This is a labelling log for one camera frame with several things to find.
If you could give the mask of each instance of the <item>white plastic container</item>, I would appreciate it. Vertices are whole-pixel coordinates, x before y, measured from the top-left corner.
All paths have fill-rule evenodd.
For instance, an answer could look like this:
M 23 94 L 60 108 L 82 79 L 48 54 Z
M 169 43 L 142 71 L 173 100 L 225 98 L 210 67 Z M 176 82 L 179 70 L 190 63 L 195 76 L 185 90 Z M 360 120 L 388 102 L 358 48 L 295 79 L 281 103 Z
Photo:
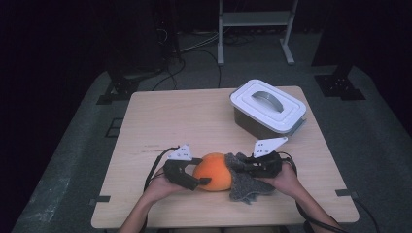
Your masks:
M 260 80 L 248 81 L 230 100 L 235 122 L 258 139 L 291 136 L 305 121 L 301 101 Z

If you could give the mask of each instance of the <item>black cable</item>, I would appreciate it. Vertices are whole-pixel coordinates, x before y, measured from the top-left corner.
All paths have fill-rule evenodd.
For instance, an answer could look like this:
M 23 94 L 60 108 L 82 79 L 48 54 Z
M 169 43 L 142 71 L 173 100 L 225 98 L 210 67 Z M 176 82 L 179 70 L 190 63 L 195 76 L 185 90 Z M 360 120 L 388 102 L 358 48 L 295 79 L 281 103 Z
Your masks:
M 297 202 L 296 202 L 296 206 L 297 206 L 297 210 L 298 210 L 299 213 L 303 216 L 303 218 L 305 218 L 305 219 L 308 220 L 309 222 L 311 222 L 311 223 L 313 223 L 313 224 L 315 224 L 315 225 L 317 225 L 317 226 L 320 226 L 320 227 L 322 227 L 323 229 L 326 229 L 326 230 L 331 231 L 331 232 L 336 232 L 336 233 L 348 233 L 348 232 L 345 231 L 345 230 L 336 228 L 336 227 L 334 227 L 334 226 L 325 224 L 325 223 L 323 223 L 323 222 L 321 222 L 321 221 L 318 221 L 318 220 L 316 220 L 316 219 L 314 219 L 314 218 L 311 218 L 310 216 L 308 216 L 308 215 L 303 211 L 302 207 L 300 207 L 300 205 L 297 204 Z
M 217 59 L 211 52 L 209 52 L 209 51 L 207 51 L 207 50 L 199 50 L 199 49 L 196 49 L 196 50 L 188 50 L 188 51 L 185 51 L 184 53 L 191 52 L 191 51 L 203 51 L 203 52 L 206 52 L 206 53 L 208 53 L 209 55 L 212 56 L 212 58 L 213 58 L 213 59 L 215 60 L 215 62 L 216 62 L 216 65 L 218 66 L 218 70 L 219 70 L 218 88 L 221 88 L 222 70 L 221 70 L 221 66 L 219 65 L 218 59 Z
M 292 159 L 292 156 L 291 156 L 290 154 L 286 153 L 286 152 L 280 151 L 280 152 L 278 152 L 278 153 L 285 154 L 285 155 L 287 155 L 289 158 L 291 158 L 291 159 Z
M 173 82 L 173 85 L 174 85 L 173 89 L 177 90 L 177 89 L 178 89 L 178 82 L 176 81 L 174 74 L 172 74 L 172 73 L 170 72 L 169 66 L 167 66 L 166 72 L 167 72 L 167 74 L 169 74 L 170 77 L 172 78 L 172 82 Z
M 379 225 L 378 222 L 376 221 L 375 217 L 373 217 L 372 213 L 366 208 L 366 206 L 360 202 L 358 200 L 358 198 L 352 198 L 352 200 L 354 200 L 355 203 L 357 203 L 358 205 L 360 205 L 365 211 L 366 213 L 369 215 L 369 217 L 372 219 L 373 224 L 375 225 L 375 229 L 377 233 L 380 233 L 381 231 L 379 230 Z
M 189 32 L 189 33 L 186 33 L 186 34 L 191 35 L 191 36 L 196 36 L 196 37 L 210 38 L 210 35 L 211 34 L 216 35 L 216 32 L 214 32 L 214 31 L 204 32 L 204 33 Z
M 241 47 L 246 44 L 249 44 L 255 40 L 255 37 L 253 35 L 248 35 L 252 39 L 248 39 L 246 36 L 239 36 L 236 34 L 229 34 L 228 36 L 223 38 L 223 43 L 226 46 L 231 46 L 231 47 Z
M 163 157 L 163 155 L 165 155 L 167 152 L 169 152 L 169 151 L 171 151 L 171 150 L 177 150 L 177 149 L 178 149 L 178 148 L 169 148 L 169 149 L 165 150 L 164 152 L 162 152 L 162 153 L 157 157 L 157 159 L 156 159 L 155 162 L 154 162 L 154 165 L 152 166 L 151 171 L 149 172 L 149 175 L 146 177 L 145 187 L 143 188 L 143 191 L 146 191 L 146 188 L 148 188 L 149 184 L 151 183 L 152 176 L 153 176 L 153 174 L 155 173 L 155 169 L 156 169 L 158 163 L 160 162 L 161 157 Z
M 182 71 L 183 71 L 183 69 L 185 69 L 185 67 L 186 67 L 186 62 L 185 62 L 185 60 L 182 58 L 182 62 L 183 62 L 183 66 L 182 66 L 182 68 L 178 71 L 178 72 L 176 72 L 176 73 L 174 73 L 174 74 L 170 74 L 168 77 L 166 77 L 166 78 L 164 78 L 164 79 L 162 79 L 161 81 L 159 81 L 153 88 L 152 88 L 152 91 L 154 91 L 161 83 L 163 83 L 164 81 L 166 81 L 166 80 L 168 80 L 168 79 L 170 79 L 170 78 L 172 78 L 173 80 L 174 80 L 174 76 L 175 75 L 177 75 L 177 74 L 179 74 L 179 73 L 181 73 Z M 174 80 L 174 82 L 173 82 L 173 84 L 175 85 L 175 88 L 177 88 L 177 83 L 176 83 L 176 80 Z
M 160 174 L 155 175 L 154 177 L 151 178 L 151 181 L 154 180 L 154 179 L 156 179 L 156 178 L 158 178 L 158 177 L 160 177 L 160 176 L 163 175 L 163 174 L 164 174 L 164 173 L 160 173 Z

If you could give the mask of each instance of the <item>orange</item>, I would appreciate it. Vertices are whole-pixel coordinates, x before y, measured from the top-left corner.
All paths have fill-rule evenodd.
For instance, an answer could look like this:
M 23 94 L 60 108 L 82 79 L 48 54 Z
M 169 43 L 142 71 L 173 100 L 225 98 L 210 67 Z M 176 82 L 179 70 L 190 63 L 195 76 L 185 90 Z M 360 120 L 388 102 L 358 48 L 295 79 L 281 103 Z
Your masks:
M 223 191 L 231 187 L 231 174 L 224 163 L 224 154 L 213 152 L 203 156 L 203 161 L 193 170 L 197 179 L 212 178 L 206 185 L 199 187 L 208 191 Z

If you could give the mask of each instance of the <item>gray floor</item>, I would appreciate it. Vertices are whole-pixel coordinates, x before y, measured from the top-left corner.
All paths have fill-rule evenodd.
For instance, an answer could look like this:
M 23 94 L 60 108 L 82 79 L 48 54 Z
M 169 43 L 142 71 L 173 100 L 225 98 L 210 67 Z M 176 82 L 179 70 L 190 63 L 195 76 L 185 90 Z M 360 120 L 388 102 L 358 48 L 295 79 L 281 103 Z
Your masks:
M 314 76 L 330 74 L 335 67 L 311 67 L 320 34 L 292 34 L 290 46 L 296 61 L 289 66 L 279 45 L 281 35 L 255 36 L 241 47 L 225 47 L 225 65 L 220 87 L 238 87 L 250 79 L 272 85 L 300 86 L 326 138 L 329 149 L 349 189 L 360 195 L 373 213 L 381 232 L 409 232 L 412 229 L 412 141 L 372 80 L 353 68 L 350 80 L 366 100 L 342 101 L 325 98 Z M 182 35 L 181 47 L 204 38 Z M 216 44 L 202 48 L 216 55 Z M 183 55 L 185 69 L 175 76 L 178 89 L 218 88 L 219 70 L 213 57 L 203 51 Z M 175 62 L 170 71 L 181 64 Z M 145 80 L 139 91 L 152 90 L 166 73 Z M 123 117 L 127 101 L 96 105 L 110 82 L 107 73 L 96 78 L 14 232 L 104 232 L 93 229 L 94 207 L 90 200 L 99 195 L 116 138 L 105 134 L 112 119 Z M 171 80 L 156 90 L 173 89 Z M 345 225 L 350 232 L 374 232 L 365 211 L 360 220 Z M 303 232 L 300 225 L 288 226 Z

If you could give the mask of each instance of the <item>black tape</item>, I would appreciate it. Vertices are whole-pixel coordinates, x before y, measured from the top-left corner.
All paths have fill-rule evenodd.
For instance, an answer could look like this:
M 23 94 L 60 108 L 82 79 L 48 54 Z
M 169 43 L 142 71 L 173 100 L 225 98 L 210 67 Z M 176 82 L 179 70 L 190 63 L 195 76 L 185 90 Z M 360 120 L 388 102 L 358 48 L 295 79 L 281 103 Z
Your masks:
M 351 196 L 352 193 L 348 189 L 338 189 L 335 190 L 337 196 Z
M 110 127 L 106 131 L 106 138 L 117 138 L 120 133 L 123 118 L 113 118 Z
M 98 196 L 96 202 L 109 202 L 110 196 Z

